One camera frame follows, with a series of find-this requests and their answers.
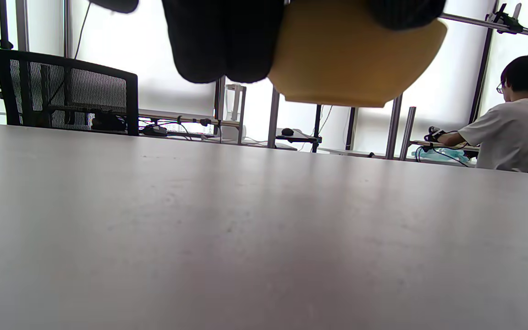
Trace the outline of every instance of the desk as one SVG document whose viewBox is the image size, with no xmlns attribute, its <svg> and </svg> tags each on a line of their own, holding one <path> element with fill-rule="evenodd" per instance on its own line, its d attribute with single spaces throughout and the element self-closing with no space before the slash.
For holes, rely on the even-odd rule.
<svg viewBox="0 0 528 330">
<path fill-rule="evenodd" d="M 528 328 L 528 174 L 0 126 L 0 330 L 61 328 Z"/>
<path fill-rule="evenodd" d="M 480 152 L 480 147 L 472 147 L 472 146 L 465 146 L 465 147 L 461 147 L 461 146 L 457 146 L 457 147 L 447 147 L 446 145 L 442 144 L 442 143 L 438 143 L 438 142 L 427 142 L 427 141 L 421 141 L 421 140 L 414 140 L 414 141 L 410 141 L 410 144 L 415 144 L 417 146 L 424 146 L 424 147 L 429 147 L 431 146 L 431 144 L 433 144 L 433 146 L 435 148 L 456 148 L 456 149 L 462 149 L 462 150 L 465 150 L 467 152 Z"/>
<path fill-rule="evenodd" d="M 328 152 L 330 154 L 337 154 L 340 156 L 353 156 L 353 157 L 363 157 L 363 158 L 372 158 L 372 159 L 384 159 L 384 154 L 374 154 L 372 157 L 369 156 L 369 153 L 367 152 L 357 152 L 355 150 L 343 150 L 343 149 L 333 149 L 333 148 L 319 148 L 322 152 Z M 413 157 L 406 158 L 405 161 L 412 161 L 416 162 L 417 160 Z M 427 159 L 427 158 L 421 158 L 421 163 L 426 164 L 439 164 L 439 165 L 450 165 L 450 166 L 461 166 L 465 167 L 464 165 L 461 165 L 460 163 L 457 163 L 457 161 L 454 161 L 452 159 L 449 160 L 434 160 L 434 159 Z M 468 167 L 476 167 L 476 161 L 468 161 L 464 163 Z"/>
</svg>

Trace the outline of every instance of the plastic bag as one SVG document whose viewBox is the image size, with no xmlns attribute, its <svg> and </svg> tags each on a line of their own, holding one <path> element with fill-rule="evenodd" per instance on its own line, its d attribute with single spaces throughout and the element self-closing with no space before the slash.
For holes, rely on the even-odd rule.
<svg viewBox="0 0 528 330">
<path fill-rule="evenodd" d="M 438 152 L 442 154 L 446 154 L 449 157 L 452 157 L 453 159 L 456 159 L 457 161 L 461 161 L 462 163 L 467 163 L 470 161 L 469 158 L 465 156 L 463 153 L 463 150 L 455 150 L 455 149 L 447 149 L 447 148 L 436 148 Z M 413 157 L 416 159 L 429 159 L 429 160 L 436 160 L 436 161 L 452 161 L 449 159 L 449 157 L 445 157 L 442 154 L 436 153 L 433 149 L 429 149 L 427 152 L 423 150 L 423 148 L 418 148 L 416 151 L 411 153 Z"/>
</svg>

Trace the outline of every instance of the frosted window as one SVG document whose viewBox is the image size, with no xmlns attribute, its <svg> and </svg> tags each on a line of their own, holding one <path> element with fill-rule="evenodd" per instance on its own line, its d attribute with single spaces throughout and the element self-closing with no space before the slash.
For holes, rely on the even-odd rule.
<svg viewBox="0 0 528 330">
<path fill-rule="evenodd" d="M 63 21 L 62 0 L 27 0 L 30 51 L 63 56 Z"/>
<path fill-rule="evenodd" d="M 507 12 L 512 14 L 519 1 L 508 0 Z M 519 22 L 528 28 L 528 1 L 524 2 L 519 15 Z M 501 82 L 501 73 L 513 59 L 528 55 L 528 36 L 494 33 L 490 44 L 490 57 L 486 71 L 486 81 L 482 94 L 480 115 L 485 114 L 490 108 L 504 103 L 503 96 L 496 91 Z"/>
<path fill-rule="evenodd" d="M 73 52 L 88 1 L 72 1 Z M 130 15 L 92 5 L 79 59 L 138 75 L 141 109 L 213 115 L 215 83 L 194 84 L 176 71 L 160 1 L 141 1 Z"/>
<path fill-rule="evenodd" d="M 226 78 L 225 83 L 233 84 L 237 82 Z M 268 140 L 270 107 L 272 106 L 272 83 L 267 78 L 255 83 L 240 84 L 246 86 L 246 104 L 243 113 L 246 136 L 256 141 Z"/>
<path fill-rule="evenodd" d="M 445 11 L 483 19 L 492 3 L 449 0 Z M 423 139 L 429 126 L 455 130 L 468 123 L 478 79 L 486 28 L 443 20 L 448 27 L 445 41 L 425 73 L 411 85 L 402 98 L 397 135 L 398 156 L 408 109 L 417 107 L 413 140 Z M 386 152 L 392 102 L 383 109 L 361 108 L 358 113 L 354 148 L 362 152 Z"/>
</svg>

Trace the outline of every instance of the glove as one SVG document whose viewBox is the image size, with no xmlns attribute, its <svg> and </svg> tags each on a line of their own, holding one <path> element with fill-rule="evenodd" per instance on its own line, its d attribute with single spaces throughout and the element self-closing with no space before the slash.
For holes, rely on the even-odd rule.
<svg viewBox="0 0 528 330">
<path fill-rule="evenodd" d="M 425 141 L 427 142 L 438 142 L 438 138 L 443 134 L 447 134 L 446 131 L 440 129 L 439 127 L 430 126 L 429 134 L 425 135 Z"/>
</svg>

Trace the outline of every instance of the mesh office chair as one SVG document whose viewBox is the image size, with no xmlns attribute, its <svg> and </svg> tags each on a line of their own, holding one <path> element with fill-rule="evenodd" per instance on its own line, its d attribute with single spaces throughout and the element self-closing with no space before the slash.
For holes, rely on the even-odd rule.
<svg viewBox="0 0 528 330">
<path fill-rule="evenodd" d="M 0 49 L 8 125 L 138 135 L 138 76 L 59 56 Z"/>
</svg>

